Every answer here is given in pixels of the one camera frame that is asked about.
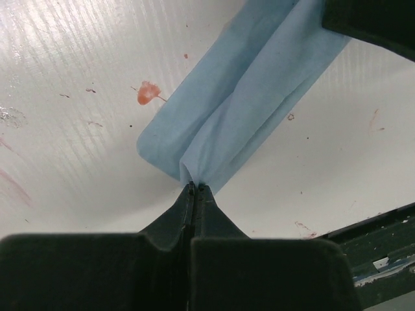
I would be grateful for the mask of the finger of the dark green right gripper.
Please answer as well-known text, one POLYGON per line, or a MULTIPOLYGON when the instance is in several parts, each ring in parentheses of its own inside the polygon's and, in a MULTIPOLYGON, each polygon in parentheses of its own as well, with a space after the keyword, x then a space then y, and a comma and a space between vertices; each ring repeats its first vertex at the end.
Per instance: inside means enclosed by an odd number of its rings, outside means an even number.
POLYGON ((413 0, 328 0, 322 26, 414 61, 413 0))

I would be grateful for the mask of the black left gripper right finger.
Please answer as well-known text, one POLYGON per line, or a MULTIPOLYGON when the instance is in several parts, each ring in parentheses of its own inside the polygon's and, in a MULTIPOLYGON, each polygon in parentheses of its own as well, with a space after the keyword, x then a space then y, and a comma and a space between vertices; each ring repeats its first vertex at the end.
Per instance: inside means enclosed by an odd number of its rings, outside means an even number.
POLYGON ((360 310, 346 256, 324 239, 252 239, 193 187, 191 310, 360 310))

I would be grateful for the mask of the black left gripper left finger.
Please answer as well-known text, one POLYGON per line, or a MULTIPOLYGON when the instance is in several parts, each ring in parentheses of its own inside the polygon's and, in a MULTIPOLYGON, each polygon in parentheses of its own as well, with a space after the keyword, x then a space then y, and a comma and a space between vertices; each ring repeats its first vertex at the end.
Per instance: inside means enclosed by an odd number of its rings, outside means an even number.
POLYGON ((195 186, 137 233, 1 240, 2 310, 186 310, 195 186))

